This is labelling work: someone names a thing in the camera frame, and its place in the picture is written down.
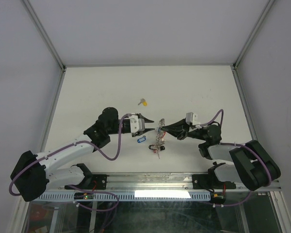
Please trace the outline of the metal disc with keyrings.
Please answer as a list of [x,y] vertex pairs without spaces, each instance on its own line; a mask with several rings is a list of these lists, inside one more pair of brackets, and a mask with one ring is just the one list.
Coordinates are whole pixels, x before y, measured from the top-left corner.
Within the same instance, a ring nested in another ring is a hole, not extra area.
[[[164,146],[164,144],[165,144],[164,137],[165,137],[166,132],[164,132],[161,129],[162,126],[165,126],[165,119],[164,118],[160,119],[160,121],[159,121],[158,128],[157,128],[157,134],[156,134],[156,140],[155,140],[155,144],[154,145]],[[159,159],[161,158],[160,157],[160,153],[161,152],[162,151],[155,152]]]

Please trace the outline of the key with yellow tag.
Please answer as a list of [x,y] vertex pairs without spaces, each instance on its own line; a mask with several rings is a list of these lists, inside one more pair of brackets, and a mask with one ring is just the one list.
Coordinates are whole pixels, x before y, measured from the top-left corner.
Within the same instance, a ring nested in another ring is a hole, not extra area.
[[139,103],[138,103],[138,105],[141,105],[141,104],[143,106],[147,106],[147,101],[145,99],[141,98],[140,101],[139,101]]

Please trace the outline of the black key tag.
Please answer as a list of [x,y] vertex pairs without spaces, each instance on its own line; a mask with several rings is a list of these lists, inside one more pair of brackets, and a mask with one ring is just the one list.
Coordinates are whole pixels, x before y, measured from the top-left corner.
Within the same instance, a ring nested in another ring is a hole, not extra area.
[[165,150],[165,146],[149,145],[148,148],[154,152]]

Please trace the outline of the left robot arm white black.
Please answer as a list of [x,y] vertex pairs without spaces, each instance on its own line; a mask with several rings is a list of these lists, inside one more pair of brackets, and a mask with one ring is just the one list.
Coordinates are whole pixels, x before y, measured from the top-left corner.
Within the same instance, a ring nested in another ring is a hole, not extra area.
[[120,154],[122,135],[141,136],[152,130],[146,128],[146,124],[152,122],[140,113],[119,117],[117,109],[105,108],[95,123],[71,142],[37,154],[30,150],[22,153],[10,175],[10,195],[21,196],[30,202],[45,191],[61,186],[88,188],[92,183],[92,173],[85,164],[70,168],[63,166],[96,151],[114,161]]

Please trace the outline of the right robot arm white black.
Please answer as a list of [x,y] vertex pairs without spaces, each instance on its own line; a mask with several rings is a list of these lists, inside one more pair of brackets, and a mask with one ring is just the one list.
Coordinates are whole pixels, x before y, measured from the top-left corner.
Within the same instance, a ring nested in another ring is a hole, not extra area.
[[269,153],[257,140],[245,144],[222,142],[222,125],[211,121],[198,124],[185,118],[161,130],[178,140],[198,139],[198,150],[208,160],[222,160],[214,165],[207,176],[209,186],[218,188],[224,182],[242,183],[250,191],[269,186],[280,178],[281,170]]

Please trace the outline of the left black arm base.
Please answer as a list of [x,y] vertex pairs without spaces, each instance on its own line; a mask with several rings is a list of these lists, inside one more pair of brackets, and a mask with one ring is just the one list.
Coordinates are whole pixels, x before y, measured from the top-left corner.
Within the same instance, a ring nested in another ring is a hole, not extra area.
[[76,164],[71,168],[80,168],[84,178],[72,186],[83,190],[106,190],[107,174],[92,173],[85,164]]

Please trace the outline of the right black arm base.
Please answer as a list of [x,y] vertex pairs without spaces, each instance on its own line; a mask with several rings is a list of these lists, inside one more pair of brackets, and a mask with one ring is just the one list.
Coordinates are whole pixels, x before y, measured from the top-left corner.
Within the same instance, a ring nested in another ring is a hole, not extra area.
[[236,185],[230,181],[219,181],[215,175],[215,170],[217,168],[222,168],[226,163],[213,163],[213,166],[208,169],[207,174],[193,174],[192,175],[192,184],[194,190],[204,189],[211,193],[215,189],[236,189]]

